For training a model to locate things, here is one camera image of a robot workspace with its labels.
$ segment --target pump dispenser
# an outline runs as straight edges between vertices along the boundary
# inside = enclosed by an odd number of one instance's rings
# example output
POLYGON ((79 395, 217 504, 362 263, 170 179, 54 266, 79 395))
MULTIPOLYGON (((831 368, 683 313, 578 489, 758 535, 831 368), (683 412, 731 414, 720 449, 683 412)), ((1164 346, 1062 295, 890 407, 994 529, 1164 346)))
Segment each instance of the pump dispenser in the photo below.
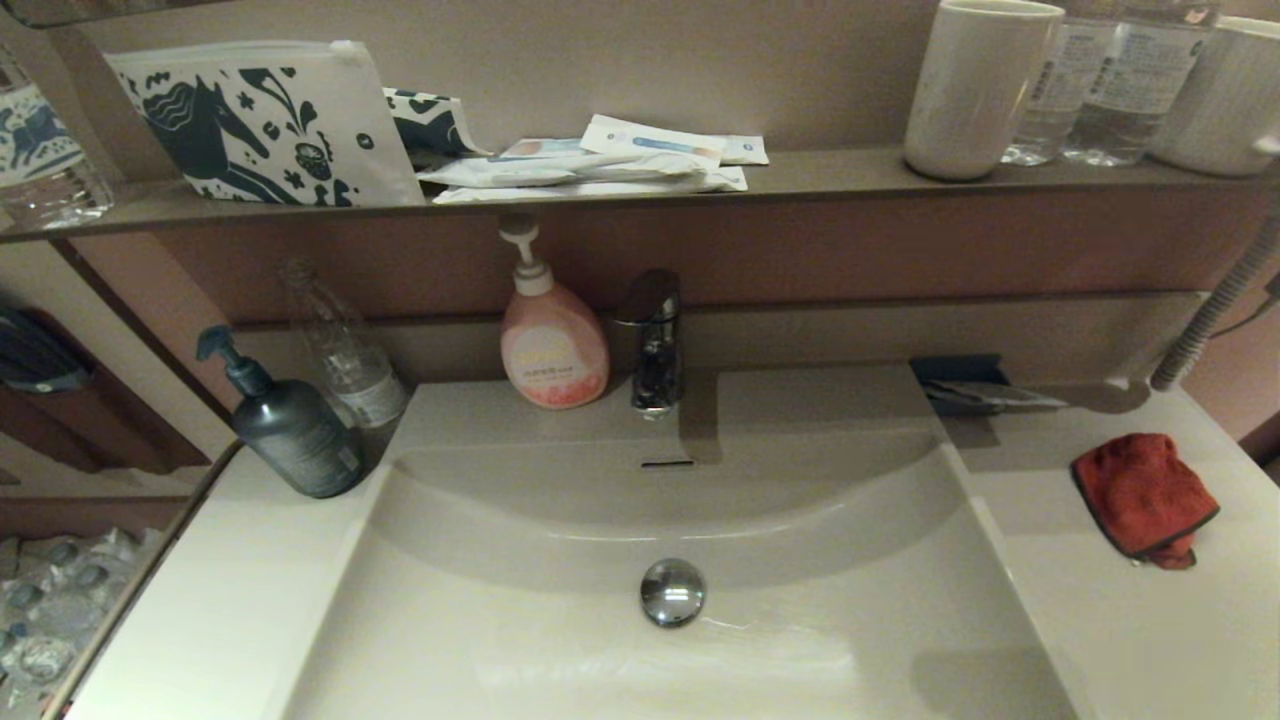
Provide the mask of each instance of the pump dispenser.
POLYGON ((227 361, 227 379, 244 396, 232 429, 293 489, 333 497, 360 483, 360 443, 320 391, 302 380, 273 380, 256 360, 236 351, 225 325, 200 333, 196 359, 214 354, 227 361))
POLYGON ((556 283, 534 256, 532 215, 503 215, 498 233, 520 247, 516 293, 502 322, 502 364, 526 398, 550 410, 585 405, 604 392, 609 350, 595 313, 556 283))

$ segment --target chrome faucet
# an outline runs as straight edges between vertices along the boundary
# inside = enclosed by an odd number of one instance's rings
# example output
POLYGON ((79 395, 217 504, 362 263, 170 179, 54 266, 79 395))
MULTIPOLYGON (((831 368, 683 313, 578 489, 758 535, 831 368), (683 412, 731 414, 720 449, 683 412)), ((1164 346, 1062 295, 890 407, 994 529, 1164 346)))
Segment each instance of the chrome faucet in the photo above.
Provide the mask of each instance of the chrome faucet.
POLYGON ((682 391, 677 332, 680 275, 671 270, 645 270, 631 281, 614 319, 639 328, 631 406, 646 420, 666 416, 676 409, 682 391))

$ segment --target bottle label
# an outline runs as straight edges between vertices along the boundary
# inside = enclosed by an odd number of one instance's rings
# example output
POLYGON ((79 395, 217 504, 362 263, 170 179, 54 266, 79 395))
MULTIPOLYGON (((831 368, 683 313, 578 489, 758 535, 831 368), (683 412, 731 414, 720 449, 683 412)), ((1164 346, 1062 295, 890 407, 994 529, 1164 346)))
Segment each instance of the bottle label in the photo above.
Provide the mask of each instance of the bottle label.
POLYGON ((399 418, 404 405, 408 404, 408 393, 404 392, 404 384, 396 377, 394 370, 370 388, 334 395, 351 409, 356 415, 356 424, 362 428, 385 425, 399 418))
POLYGON ((250 446, 289 484, 314 497, 347 489, 355 480, 352 474, 360 469, 347 428, 337 418, 319 420, 300 432, 257 438, 250 446))
POLYGON ((38 87, 0 95, 0 187, 60 173, 83 156, 38 87))
POLYGON ((521 333, 512 343, 508 369, 520 392, 549 406, 579 405, 602 386, 584 366, 573 342, 557 328, 521 333))
POLYGON ((1202 28, 1121 23, 1088 102, 1121 113, 1167 113, 1207 38, 1202 28))
POLYGON ((1046 113, 1079 110, 1089 85, 1098 77, 1115 29, 1114 24, 1062 26, 1032 91, 1028 109, 1046 113))

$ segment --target sink overflow slot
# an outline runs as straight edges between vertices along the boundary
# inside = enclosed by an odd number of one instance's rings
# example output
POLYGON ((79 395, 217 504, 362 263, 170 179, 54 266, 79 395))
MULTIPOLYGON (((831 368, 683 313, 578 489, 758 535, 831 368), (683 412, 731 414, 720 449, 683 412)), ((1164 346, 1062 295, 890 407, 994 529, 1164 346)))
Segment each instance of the sink overflow slot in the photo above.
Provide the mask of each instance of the sink overflow slot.
POLYGON ((654 460, 649 462, 641 462, 641 470, 682 470, 692 468, 695 462, 692 460, 654 460))

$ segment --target red cloth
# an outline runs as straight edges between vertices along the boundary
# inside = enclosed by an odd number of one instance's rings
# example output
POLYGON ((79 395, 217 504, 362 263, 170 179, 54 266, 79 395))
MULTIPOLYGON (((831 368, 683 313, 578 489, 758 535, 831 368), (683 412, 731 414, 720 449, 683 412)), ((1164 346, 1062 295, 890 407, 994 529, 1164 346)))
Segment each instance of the red cloth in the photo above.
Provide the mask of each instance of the red cloth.
POLYGON ((1085 452, 1071 464, 1084 503, 1121 553, 1165 570, 1196 564, 1196 530, 1219 505, 1178 459, 1172 438, 1132 434, 1085 452))

